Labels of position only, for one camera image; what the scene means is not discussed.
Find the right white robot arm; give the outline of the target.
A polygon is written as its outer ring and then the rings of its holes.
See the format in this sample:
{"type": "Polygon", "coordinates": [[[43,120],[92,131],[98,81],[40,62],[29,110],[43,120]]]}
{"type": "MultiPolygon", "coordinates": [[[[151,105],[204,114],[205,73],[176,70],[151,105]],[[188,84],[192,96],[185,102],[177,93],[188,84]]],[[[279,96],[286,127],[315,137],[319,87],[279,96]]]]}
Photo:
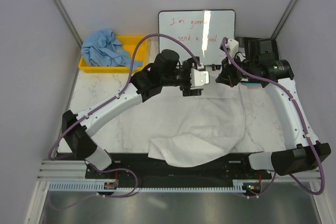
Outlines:
{"type": "Polygon", "coordinates": [[[242,79],[259,82],[270,97],[282,127],[284,151],[259,152],[248,156],[240,166],[241,174],[254,178],[259,170],[273,170],[284,176],[321,167],[330,154],[328,143],[320,143],[312,130],[298,98],[294,74],[288,61],[276,58],[276,43],[270,39],[249,42],[248,55],[238,56],[239,43],[223,38],[220,49],[225,53],[217,83],[230,87],[242,79]]]}

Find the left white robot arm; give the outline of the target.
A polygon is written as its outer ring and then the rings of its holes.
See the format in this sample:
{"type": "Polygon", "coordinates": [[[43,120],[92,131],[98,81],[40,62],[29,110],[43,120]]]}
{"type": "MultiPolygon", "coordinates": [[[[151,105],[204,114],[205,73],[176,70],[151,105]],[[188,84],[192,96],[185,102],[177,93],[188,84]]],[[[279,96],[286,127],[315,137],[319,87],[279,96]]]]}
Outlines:
{"type": "Polygon", "coordinates": [[[209,73],[204,65],[198,65],[194,58],[180,62],[177,52],[165,49],[110,97],[77,114],[66,111],[62,115],[63,139],[77,160],[90,163],[103,178],[111,178],[115,165],[108,152],[92,140],[103,126],[158,95],[163,87],[179,87],[182,95],[189,97],[201,95],[206,84],[209,84],[209,73]]]}

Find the white long sleeve shirt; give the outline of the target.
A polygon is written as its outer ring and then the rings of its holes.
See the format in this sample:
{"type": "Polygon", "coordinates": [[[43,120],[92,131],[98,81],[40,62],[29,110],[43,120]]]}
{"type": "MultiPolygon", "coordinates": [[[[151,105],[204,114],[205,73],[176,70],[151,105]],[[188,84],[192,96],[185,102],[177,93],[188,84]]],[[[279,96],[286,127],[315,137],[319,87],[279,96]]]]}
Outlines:
{"type": "Polygon", "coordinates": [[[257,152],[248,127],[251,101],[247,86],[211,82],[199,97],[178,88],[162,92],[117,117],[114,152],[145,153],[175,167],[194,167],[231,152],[257,152]]]}

